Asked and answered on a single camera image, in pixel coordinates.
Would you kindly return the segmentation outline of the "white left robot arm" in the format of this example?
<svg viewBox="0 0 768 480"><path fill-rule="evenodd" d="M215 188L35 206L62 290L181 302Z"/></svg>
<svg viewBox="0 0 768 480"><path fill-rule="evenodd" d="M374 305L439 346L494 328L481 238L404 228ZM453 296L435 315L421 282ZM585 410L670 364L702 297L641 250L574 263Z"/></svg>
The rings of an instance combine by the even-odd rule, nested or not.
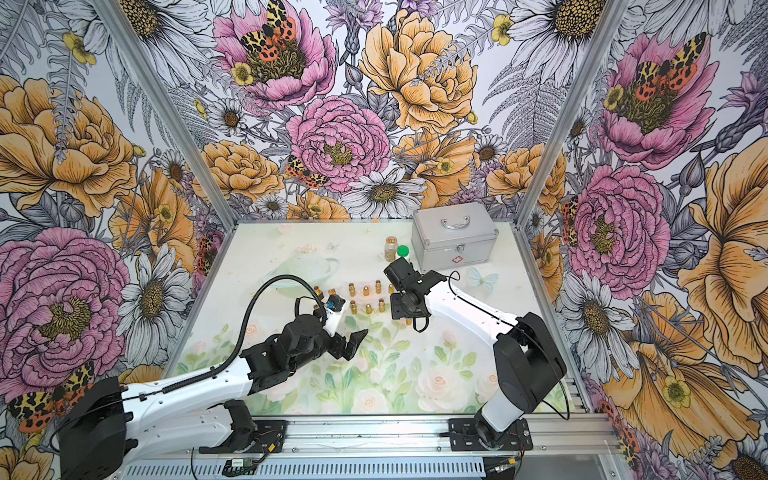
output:
<svg viewBox="0 0 768 480"><path fill-rule="evenodd" d="M62 478L106 479L126 463L194 447L207 453L249 448L257 433L245 397L287 381L324 354L355 356L368 332L344 337L335 331L340 318L300 315L229 365L148 383L96 382L58 430Z"/></svg>

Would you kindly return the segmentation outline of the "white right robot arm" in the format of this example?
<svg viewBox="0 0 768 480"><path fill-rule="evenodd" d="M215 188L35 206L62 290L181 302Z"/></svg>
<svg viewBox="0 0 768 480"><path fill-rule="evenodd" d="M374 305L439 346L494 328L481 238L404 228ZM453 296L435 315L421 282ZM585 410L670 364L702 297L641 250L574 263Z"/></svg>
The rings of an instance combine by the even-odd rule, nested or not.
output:
<svg viewBox="0 0 768 480"><path fill-rule="evenodd" d="M423 333L433 316L453 320L479 336L493 351L497 391L470 420L451 420L448 436L454 451L498 451L532 448L525 439L523 417L562 385L566 362L544 320L533 312L523 316L495 309L452 284L451 276L418 272L408 260L390 263L384 274L392 284L391 315L410 319Z"/></svg>

